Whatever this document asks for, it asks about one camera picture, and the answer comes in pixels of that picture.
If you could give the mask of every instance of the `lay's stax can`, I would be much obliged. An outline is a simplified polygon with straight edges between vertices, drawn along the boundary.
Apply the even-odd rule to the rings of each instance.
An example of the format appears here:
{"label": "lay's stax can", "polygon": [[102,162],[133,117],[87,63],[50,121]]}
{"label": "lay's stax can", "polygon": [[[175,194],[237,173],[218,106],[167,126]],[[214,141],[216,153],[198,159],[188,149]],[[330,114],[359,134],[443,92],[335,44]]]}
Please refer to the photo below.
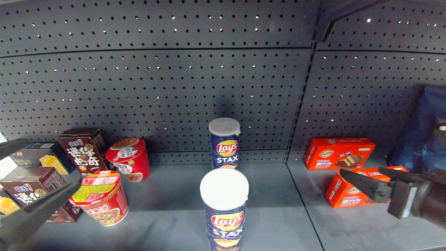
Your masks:
{"label": "lay's stax can", "polygon": [[221,117],[209,123],[209,131],[212,168],[236,168],[239,161],[240,124],[235,119]]}
{"label": "lay's stax can", "polygon": [[214,169],[201,180],[211,251],[241,251],[248,192],[248,180],[235,169]]}

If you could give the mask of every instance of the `instant noodle cup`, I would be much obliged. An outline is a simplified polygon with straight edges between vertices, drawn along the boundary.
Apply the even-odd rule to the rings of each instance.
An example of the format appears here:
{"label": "instant noodle cup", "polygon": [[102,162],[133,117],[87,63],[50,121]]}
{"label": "instant noodle cup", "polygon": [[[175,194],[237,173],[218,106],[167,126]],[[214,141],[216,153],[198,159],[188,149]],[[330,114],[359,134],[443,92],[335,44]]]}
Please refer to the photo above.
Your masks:
{"label": "instant noodle cup", "polygon": [[221,117],[209,123],[211,132],[212,169],[236,168],[239,162],[240,124],[237,120]]}
{"label": "instant noodle cup", "polygon": [[248,191],[248,180],[236,169],[214,169],[201,180],[200,194],[212,251],[240,250]]}
{"label": "instant noodle cup", "polygon": [[97,171],[83,178],[70,202],[103,226],[118,224],[128,213],[121,176],[115,171]]}
{"label": "instant noodle cup", "polygon": [[140,138],[126,138],[113,144],[105,158],[130,182],[141,182],[150,174],[145,141]]}

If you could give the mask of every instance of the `shelf surface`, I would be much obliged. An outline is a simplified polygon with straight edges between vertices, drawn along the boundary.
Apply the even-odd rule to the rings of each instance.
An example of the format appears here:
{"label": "shelf surface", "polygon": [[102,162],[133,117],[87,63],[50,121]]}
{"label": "shelf surface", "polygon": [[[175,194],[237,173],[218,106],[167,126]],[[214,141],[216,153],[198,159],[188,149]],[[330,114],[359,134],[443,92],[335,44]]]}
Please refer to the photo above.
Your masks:
{"label": "shelf surface", "polygon": [[[364,167],[383,167],[369,160]],[[444,250],[446,230],[420,218],[399,220],[388,204],[334,209],[325,198],[338,170],[308,170],[303,162],[288,163],[305,207],[325,250],[415,251]]]}
{"label": "shelf surface", "polygon": [[[139,184],[123,181],[130,211],[119,224],[103,227],[83,213],[77,223],[45,224],[11,250],[209,250],[199,183],[210,169],[153,167]],[[245,164],[238,170],[250,185],[243,250],[322,250],[286,164]]]}

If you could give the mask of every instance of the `blue bag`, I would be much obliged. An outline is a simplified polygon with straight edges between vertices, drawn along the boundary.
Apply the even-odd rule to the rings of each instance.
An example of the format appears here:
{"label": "blue bag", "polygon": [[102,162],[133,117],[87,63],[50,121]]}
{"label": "blue bag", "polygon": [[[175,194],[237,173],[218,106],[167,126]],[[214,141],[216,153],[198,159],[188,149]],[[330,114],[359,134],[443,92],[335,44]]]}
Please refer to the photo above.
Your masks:
{"label": "blue bag", "polygon": [[446,89],[426,86],[410,117],[394,153],[391,166],[404,166],[409,172],[446,169],[446,148],[435,136],[442,121],[446,122]]}

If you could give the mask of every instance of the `red cup lid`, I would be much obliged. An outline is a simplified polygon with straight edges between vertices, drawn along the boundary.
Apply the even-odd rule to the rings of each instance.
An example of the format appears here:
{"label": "red cup lid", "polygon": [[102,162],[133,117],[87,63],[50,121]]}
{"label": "red cup lid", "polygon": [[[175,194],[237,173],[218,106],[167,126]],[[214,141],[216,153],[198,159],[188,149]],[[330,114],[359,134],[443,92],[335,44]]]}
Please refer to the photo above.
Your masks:
{"label": "red cup lid", "polygon": [[70,198],[75,206],[86,206],[100,202],[121,182],[121,176],[115,171],[96,171],[83,178],[81,187]]}
{"label": "red cup lid", "polygon": [[145,141],[140,138],[126,138],[111,146],[105,153],[110,162],[121,163],[135,158],[145,150]]}

